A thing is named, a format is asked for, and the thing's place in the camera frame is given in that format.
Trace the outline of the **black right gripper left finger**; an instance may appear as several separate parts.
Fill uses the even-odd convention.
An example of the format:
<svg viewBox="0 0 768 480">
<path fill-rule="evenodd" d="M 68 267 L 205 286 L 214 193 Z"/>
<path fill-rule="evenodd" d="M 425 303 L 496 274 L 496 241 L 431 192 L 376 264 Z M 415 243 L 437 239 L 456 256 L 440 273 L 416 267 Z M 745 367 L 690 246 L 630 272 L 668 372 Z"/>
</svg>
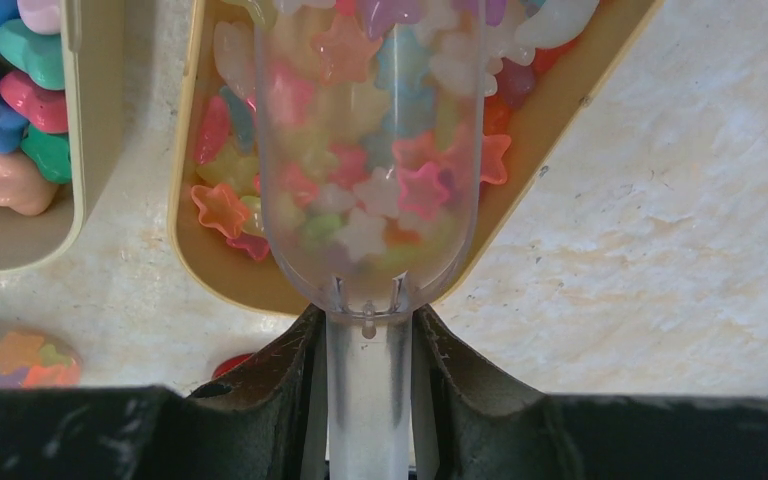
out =
<svg viewBox="0 0 768 480">
<path fill-rule="evenodd" d="M 322 479 L 324 313 L 187 396 L 0 390 L 0 479 Z"/>
</svg>

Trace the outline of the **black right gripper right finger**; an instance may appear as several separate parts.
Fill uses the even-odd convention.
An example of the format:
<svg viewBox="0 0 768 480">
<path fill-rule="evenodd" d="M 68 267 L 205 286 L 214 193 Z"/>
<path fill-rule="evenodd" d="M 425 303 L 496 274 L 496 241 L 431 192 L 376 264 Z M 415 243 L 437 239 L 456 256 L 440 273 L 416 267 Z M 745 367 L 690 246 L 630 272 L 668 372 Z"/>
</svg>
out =
<svg viewBox="0 0 768 480">
<path fill-rule="evenodd" d="M 545 393 L 413 322 L 421 479 L 768 479 L 768 399 Z"/>
</svg>

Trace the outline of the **clear plastic scoop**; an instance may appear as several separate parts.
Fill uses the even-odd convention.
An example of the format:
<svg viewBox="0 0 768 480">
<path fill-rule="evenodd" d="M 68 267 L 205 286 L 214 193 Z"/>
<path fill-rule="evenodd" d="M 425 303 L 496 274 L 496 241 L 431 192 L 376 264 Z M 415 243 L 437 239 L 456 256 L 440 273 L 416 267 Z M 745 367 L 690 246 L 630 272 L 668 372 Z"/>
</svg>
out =
<svg viewBox="0 0 768 480">
<path fill-rule="evenodd" d="M 326 316 L 329 473 L 409 472 L 412 316 L 477 217 L 501 1 L 269 1 L 255 33 L 262 212 Z"/>
</svg>

